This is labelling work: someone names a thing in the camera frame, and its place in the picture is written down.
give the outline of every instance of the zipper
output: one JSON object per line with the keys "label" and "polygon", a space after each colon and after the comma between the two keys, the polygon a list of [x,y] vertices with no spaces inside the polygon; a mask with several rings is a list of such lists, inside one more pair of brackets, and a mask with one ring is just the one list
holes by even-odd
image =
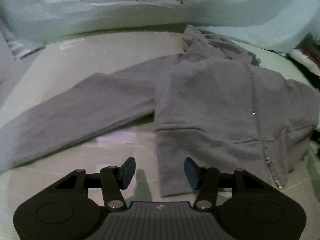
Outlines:
{"label": "zipper", "polygon": [[261,129],[260,129],[260,125],[259,125],[258,118],[257,118],[257,114],[256,114],[256,111],[255,111],[256,90],[255,90],[254,83],[252,81],[252,72],[251,72],[251,70],[250,70],[250,68],[249,68],[249,66],[247,64],[245,64],[245,66],[247,67],[247,69],[248,69],[248,71],[250,73],[249,80],[250,80],[250,85],[251,85],[252,107],[253,107],[252,115],[253,115],[253,118],[254,118],[254,121],[255,121],[255,124],[256,124],[257,133],[258,133],[258,136],[259,136],[259,141],[261,143],[264,163],[266,164],[267,168],[269,169],[269,172],[270,172],[269,174],[271,174],[271,177],[272,177],[272,180],[274,181],[274,183],[279,188],[282,188],[282,185],[281,185],[281,183],[279,181],[279,176],[276,173],[276,171],[274,170],[273,164],[270,161],[270,156],[266,153],[267,147],[265,147],[264,140],[263,140],[262,133],[261,133]]}

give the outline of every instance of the dark object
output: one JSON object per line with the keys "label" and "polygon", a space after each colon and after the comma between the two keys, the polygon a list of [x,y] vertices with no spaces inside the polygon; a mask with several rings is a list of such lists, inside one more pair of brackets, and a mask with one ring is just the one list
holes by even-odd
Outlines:
{"label": "dark object", "polygon": [[[185,174],[193,189],[189,202],[132,202],[120,189],[135,173],[135,159],[100,173],[78,169],[21,204],[13,224],[21,240],[212,239],[297,240],[306,225],[302,207],[243,169],[224,174],[200,168],[187,158]],[[102,188],[104,207],[90,200],[88,188]],[[232,198],[216,206],[219,188]]]}

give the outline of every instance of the gray zip-up jacket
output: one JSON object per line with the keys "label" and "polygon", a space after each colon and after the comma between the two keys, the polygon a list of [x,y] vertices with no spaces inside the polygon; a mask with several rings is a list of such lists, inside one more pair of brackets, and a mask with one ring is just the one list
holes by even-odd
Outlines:
{"label": "gray zip-up jacket", "polygon": [[185,54],[96,73],[10,121],[0,130],[0,168],[154,113],[162,196],[190,192],[188,156],[285,185],[317,125],[319,91],[259,67],[223,36],[188,26],[183,47]]}

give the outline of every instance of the circular cover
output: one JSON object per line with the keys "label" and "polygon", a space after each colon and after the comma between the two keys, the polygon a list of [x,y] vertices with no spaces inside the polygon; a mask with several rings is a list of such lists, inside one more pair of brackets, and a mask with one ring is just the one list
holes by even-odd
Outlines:
{"label": "circular cover", "polygon": [[218,216],[228,233],[246,240],[299,239],[307,221],[298,203],[277,193],[238,193]]}
{"label": "circular cover", "polygon": [[101,219],[99,206],[74,193],[43,193],[20,205],[13,224],[21,239],[78,240],[91,234]]}

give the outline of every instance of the ribbed gray plate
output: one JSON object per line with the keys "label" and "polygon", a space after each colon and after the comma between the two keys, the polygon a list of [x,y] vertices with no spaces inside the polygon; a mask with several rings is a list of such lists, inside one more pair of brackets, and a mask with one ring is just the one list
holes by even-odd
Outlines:
{"label": "ribbed gray plate", "polygon": [[188,202],[133,202],[124,212],[107,216],[88,240],[235,240],[215,218]]}

